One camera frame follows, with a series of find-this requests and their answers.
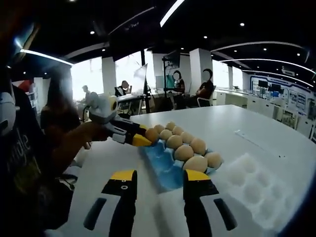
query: egg carton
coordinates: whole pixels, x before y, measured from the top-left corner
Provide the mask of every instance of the egg carton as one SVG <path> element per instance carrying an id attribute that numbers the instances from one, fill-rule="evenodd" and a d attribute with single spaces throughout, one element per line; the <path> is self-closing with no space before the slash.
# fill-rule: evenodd
<path id="1" fill-rule="evenodd" d="M 152 170 L 158 181 L 158 185 L 162 188 L 162 192 L 172 191 L 183 187 L 183 165 L 184 161 L 175 160 L 174 149 L 167 148 L 166 142 L 159 139 L 150 147 L 140 147 L 142 154 L 147 158 Z M 215 168 L 208 167 L 205 173 L 207 175 L 214 172 Z"/>
<path id="2" fill-rule="evenodd" d="M 220 179 L 266 230 L 280 231 L 293 215 L 297 200 L 293 190 L 249 154 L 223 168 Z"/>

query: person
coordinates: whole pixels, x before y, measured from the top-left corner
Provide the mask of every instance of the person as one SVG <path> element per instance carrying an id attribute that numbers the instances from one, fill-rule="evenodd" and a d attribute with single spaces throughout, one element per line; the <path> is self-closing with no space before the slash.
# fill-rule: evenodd
<path id="1" fill-rule="evenodd" d="M 65 134 L 80 125 L 76 109 L 61 91 L 59 80 L 51 78 L 47 104 L 40 115 L 40 126 L 53 147 L 59 146 Z"/>
<path id="2" fill-rule="evenodd" d="M 177 91 L 184 93 L 185 92 L 185 83 L 184 83 L 184 80 L 182 79 L 181 72 L 176 70 L 173 73 L 173 78 L 175 80 L 174 87 L 177 89 Z"/>
<path id="3" fill-rule="evenodd" d="M 204 69 L 203 72 L 209 74 L 209 78 L 207 81 L 203 82 L 199 89 L 196 91 L 195 96 L 191 96 L 188 98 L 179 98 L 177 97 L 176 109 L 181 110 L 185 109 L 186 107 L 198 107 L 198 98 L 209 99 L 214 91 L 214 84 L 212 82 L 213 72 L 210 69 Z"/>
<path id="4" fill-rule="evenodd" d="M 82 89 L 83 89 L 83 91 L 84 91 L 84 93 L 85 93 L 84 102 L 87 102 L 87 99 L 88 99 L 88 97 L 89 97 L 89 95 L 90 95 L 91 92 L 88 90 L 88 86 L 87 86 L 87 85 L 84 85 L 84 86 L 82 87 Z"/>
<path id="5" fill-rule="evenodd" d="M 129 87 L 129 84 L 127 81 L 122 81 L 121 85 L 118 87 L 115 87 L 115 96 L 123 96 L 126 94 L 130 94 L 132 91 L 132 86 Z"/>
<path id="6" fill-rule="evenodd" d="M 36 15 L 33 7 L 38 5 L 41 1 L 12 0 L 0 7 L 0 96 L 9 101 L 0 100 L 1 236 L 37 237 L 44 236 L 46 229 L 58 228 L 68 217 L 70 203 L 64 202 L 65 189 L 55 177 L 86 142 L 107 139 L 101 125 L 86 122 L 66 133 L 59 146 L 51 147 L 28 96 L 12 86 L 10 75 L 24 55 L 15 53 L 19 50 L 13 39 L 24 30 L 25 14 Z M 36 27 L 32 29 L 22 38 L 27 39 L 21 43 L 25 49 L 35 37 Z M 10 62 L 15 63 L 11 69 Z"/>

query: ceiling light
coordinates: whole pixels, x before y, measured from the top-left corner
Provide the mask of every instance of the ceiling light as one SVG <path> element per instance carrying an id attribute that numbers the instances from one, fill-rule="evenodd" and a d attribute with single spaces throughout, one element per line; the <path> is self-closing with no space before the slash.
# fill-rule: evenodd
<path id="1" fill-rule="evenodd" d="M 177 0 L 174 5 L 167 11 L 165 16 L 160 21 L 160 27 L 163 27 L 163 25 L 167 22 L 167 20 L 170 18 L 170 16 L 178 9 L 178 7 L 184 2 L 184 0 Z"/>
<path id="2" fill-rule="evenodd" d="M 290 64 L 290 65 L 293 65 L 293 66 L 296 66 L 296 67 L 300 67 L 300 68 L 303 68 L 307 71 L 310 71 L 314 74 L 316 74 L 313 70 L 309 69 L 309 68 L 306 68 L 306 67 L 303 67 L 301 65 L 298 65 L 298 64 L 295 64 L 295 63 L 289 63 L 289 62 L 285 62 L 285 61 L 280 61 L 280 60 L 274 60 L 274 59 L 264 59 L 264 58 L 241 58 L 241 59 L 227 59 L 227 60 L 222 60 L 220 61 L 221 63 L 225 63 L 225 62 L 233 62 L 233 61 L 247 61 L 247 60 L 257 60 L 257 61 L 271 61 L 271 62 L 278 62 L 278 63 L 286 63 L 286 64 Z"/>
<path id="3" fill-rule="evenodd" d="M 272 75 L 277 75 L 277 76 L 281 76 L 281 77 L 287 77 L 287 78 L 291 78 L 291 79 L 293 79 L 293 80 L 302 82 L 302 83 L 304 83 L 304 84 L 306 84 L 306 85 L 309 85 L 309 86 L 313 87 L 313 85 L 308 84 L 307 82 L 304 82 L 304 81 L 302 81 L 302 80 L 298 80 L 298 79 L 296 79 L 296 78 L 289 77 L 289 76 L 286 76 L 286 75 L 277 74 L 277 73 L 269 73 L 269 72 L 253 71 L 253 70 L 243 70 L 243 72 L 266 73 L 266 74 L 272 74 Z"/>
<path id="4" fill-rule="evenodd" d="M 49 56 L 49 55 L 46 55 L 46 54 L 43 54 L 43 53 L 38 53 L 38 52 L 35 52 L 35 51 L 31 51 L 31 50 L 28 50 L 28 49 L 21 49 L 20 51 L 21 53 L 29 53 L 29 54 L 33 54 L 33 55 L 37 55 L 37 56 L 40 56 L 40 57 L 44 57 L 44 58 L 49 58 L 51 60 L 55 60 L 57 62 L 61 62 L 61 63 L 65 63 L 65 64 L 68 64 L 70 66 L 73 66 L 72 63 L 69 63 L 69 62 L 66 62 L 64 60 L 61 60 L 59 58 L 54 58 L 52 56 Z"/>

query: white egg carton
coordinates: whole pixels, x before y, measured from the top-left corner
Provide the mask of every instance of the white egg carton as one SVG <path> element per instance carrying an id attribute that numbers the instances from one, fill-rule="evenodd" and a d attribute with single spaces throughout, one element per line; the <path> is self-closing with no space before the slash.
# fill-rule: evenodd
<path id="1" fill-rule="evenodd" d="M 261 227 L 279 231 L 289 221 L 296 200 L 293 190 L 254 157 L 244 154 L 221 173 L 228 193 L 250 210 Z"/>

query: chair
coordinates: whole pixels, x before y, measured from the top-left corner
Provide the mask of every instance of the chair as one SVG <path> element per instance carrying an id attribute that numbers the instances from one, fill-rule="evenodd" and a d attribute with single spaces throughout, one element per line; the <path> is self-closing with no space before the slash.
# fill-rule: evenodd
<path id="1" fill-rule="evenodd" d="M 211 92 L 211 95 L 210 95 L 210 97 L 208 99 L 204 99 L 204 98 L 200 98 L 200 97 L 197 98 L 197 104 L 198 104 L 199 107 L 209 107 L 209 106 L 211 106 L 210 99 L 212 98 L 212 95 L 213 95 L 213 93 L 215 91 L 215 88 L 216 88 L 216 86 L 214 85 L 213 86 L 213 90 Z"/>

